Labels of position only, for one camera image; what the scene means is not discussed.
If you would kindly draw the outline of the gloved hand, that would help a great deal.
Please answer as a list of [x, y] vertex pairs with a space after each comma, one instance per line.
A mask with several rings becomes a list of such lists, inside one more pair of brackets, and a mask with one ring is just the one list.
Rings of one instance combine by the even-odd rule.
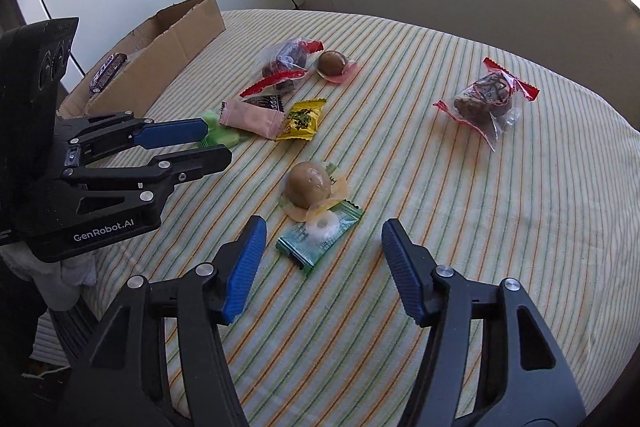
[[81, 287], [96, 283], [93, 253], [46, 263], [38, 260], [25, 243], [15, 243], [1, 247], [1, 259], [19, 279], [35, 284], [53, 311], [70, 311], [78, 303]]

